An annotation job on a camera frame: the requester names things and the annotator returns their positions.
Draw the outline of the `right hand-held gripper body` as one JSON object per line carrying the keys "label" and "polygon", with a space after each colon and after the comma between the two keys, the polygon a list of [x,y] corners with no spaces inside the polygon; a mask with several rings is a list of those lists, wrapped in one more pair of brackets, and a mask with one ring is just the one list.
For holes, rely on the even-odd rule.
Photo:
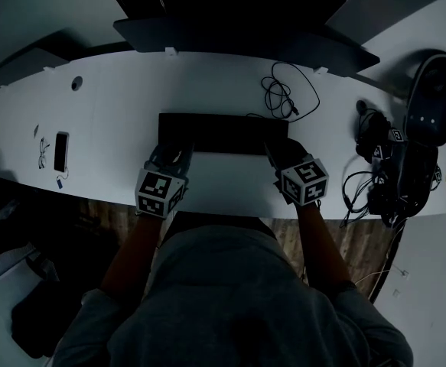
{"label": "right hand-held gripper body", "polygon": [[306,158],[295,158],[291,145],[286,145],[280,148],[280,165],[274,185],[287,204],[307,206],[325,197],[329,176],[319,159],[310,153]]}

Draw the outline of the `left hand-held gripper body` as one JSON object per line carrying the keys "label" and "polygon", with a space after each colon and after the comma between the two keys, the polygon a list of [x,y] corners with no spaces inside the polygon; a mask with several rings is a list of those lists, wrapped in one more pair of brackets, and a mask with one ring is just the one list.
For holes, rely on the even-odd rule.
{"label": "left hand-held gripper body", "polygon": [[149,159],[138,173],[135,187],[136,215],[141,214],[166,219],[183,199],[189,183],[184,168],[184,148],[188,142],[162,145],[159,163]]}

